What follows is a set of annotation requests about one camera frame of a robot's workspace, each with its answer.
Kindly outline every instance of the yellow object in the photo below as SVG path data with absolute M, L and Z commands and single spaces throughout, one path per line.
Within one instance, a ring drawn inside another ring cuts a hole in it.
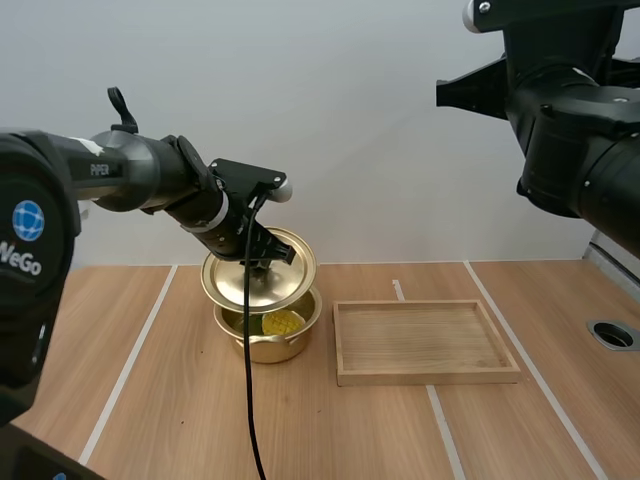
M 304 319 L 291 310 L 278 310 L 262 316 L 262 333 L 286 335 L 304 326 Z

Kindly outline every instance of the blue logo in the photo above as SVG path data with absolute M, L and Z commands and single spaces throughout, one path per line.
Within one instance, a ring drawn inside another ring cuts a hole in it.
M 13 230 L 21 240 L 33 242 L 44 230 L 44 215 L 40 206 L 31 200 L 24 200 L 13 210 Z

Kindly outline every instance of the pot handle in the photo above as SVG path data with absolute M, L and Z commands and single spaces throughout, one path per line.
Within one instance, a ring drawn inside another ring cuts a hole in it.
M 287 340 L 284 335 L 252 335 L 249 337 L 249 345 L 255 343 L 286 343 L 292 345 L 298 340 L 298 337 Z

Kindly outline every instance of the metal bowl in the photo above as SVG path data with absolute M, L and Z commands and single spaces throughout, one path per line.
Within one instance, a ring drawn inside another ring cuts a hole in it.
M 287 335 L 251 335 L 251 361 L 255 363 L 278 363 L 299 354 L 311 339 L 311 328 L 320 318 L 322 297 L 315 287 L 311 287 L 302 297 L 286 307 L 305 320 L 304 326 Z M 242 342 L 243 316 L 216 304 L 213 317 L 220 328 L 230 337 L 233 348 L 244 355 Z

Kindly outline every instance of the wooden table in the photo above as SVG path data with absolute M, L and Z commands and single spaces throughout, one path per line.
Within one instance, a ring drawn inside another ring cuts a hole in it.
M 640 305 L 589 263 L 329 265 L 317 286 L 308 348 L 254 367 L 269 479 L 640 478 L 640 352 L 585 326 L 640 328 Z M 338 387 L 330 305 L 398 295 L 483 301 L 522 381 Z M 243 363 L 212 308 L 198 267 L 74 272 L 36 405 L 15 423 L 112 479 L 257 479 Z

